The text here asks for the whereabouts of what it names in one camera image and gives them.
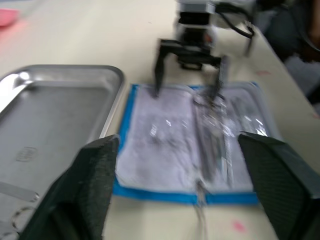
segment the pink object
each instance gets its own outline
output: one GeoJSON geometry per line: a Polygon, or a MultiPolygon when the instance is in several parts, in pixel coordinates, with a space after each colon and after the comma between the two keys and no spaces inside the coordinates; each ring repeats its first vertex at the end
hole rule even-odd
{"type": "Polygon", "coordinates": [[[240,233],[245,233],[246,232],[246,228],[241,222],[234,221],[233,222],[233,227],[235,228],[235,230],[237,232],[240,232],[240,233]]]}
{"type": "Polygon", "coordinates": [[[19,15],[16,9],[0,8],[0,27],[6,27],[14,23],[19,15]]]}

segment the white table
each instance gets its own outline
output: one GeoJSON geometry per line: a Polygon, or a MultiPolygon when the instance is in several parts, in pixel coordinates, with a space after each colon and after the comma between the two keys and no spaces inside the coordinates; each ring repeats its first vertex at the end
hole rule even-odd
{"type": "MultiPolygon", "coordinates": [[[[131,83],[151,83],[158,38],[172,38],[174,0],[37,0],[10,3],[24,11],[0,31],[0,74],[32,64],[113,65],[126,76],[124,97],[108,134],[118,131],[131,83]]],[[[219,31],[216,55],[231,56],[230,82],[256,82],[262,88],[283,138],[320,173],[320,119],[286,69],[258,34],[251,56],[242,56],[246,39],[219,31]]],[[[167,63],[166,83],[204,84],[212,69],[181,70],[167,63]]],[[[275,240],[258,207],[210,206],[205,210],[210,240],[275,240]]],[[[191,206],[137,201],[114,196],[107,215],[108,240],[198,239],[191,206]]]]}

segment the red stain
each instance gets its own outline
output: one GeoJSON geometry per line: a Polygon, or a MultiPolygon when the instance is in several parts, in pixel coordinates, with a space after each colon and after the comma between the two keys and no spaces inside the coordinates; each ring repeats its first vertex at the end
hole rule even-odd
{"type": "Polygon", "coordinates": [[[6,27],[15,22],[18,18],[19,11],[9,8],[0,8],[0,27],[6,27]]]}
{"type": "Polygon", "coordinates": [[[258,76],[265,76],[265,75],[271,75],[271,72],[269,71],[256,71],[255,74],[258,76]]]}
{"type": "Polygon", "coordinates": [[[234,221],[232,225],[234,229],[239,233],[245,233],[247,231],[245,226],[239,221],[234,221]]]}

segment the stainless steel tray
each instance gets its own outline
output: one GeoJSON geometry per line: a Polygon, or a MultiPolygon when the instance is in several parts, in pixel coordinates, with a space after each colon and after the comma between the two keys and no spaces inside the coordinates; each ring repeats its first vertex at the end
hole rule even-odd
{"type": "Polygon", "coordinates": [[[78,150],[106,135],[123,86],[119,69],[94,65],[27,66],[0,81],[0,223],[36,208],[78,150]]]}

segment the plastic wrap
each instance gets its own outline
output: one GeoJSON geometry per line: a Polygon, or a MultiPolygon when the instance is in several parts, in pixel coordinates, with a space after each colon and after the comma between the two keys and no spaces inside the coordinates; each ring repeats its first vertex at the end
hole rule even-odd
{"type": "Polygon", "coordinates": [[[253,185],[238,144],[240,132],[279,138],[250,83],[233,83],[214,102],[207,89],[164,87],[154,98],[140,86],[130,130],[117,161],[124,187],[162,193],[250,192],[253,185]]]}

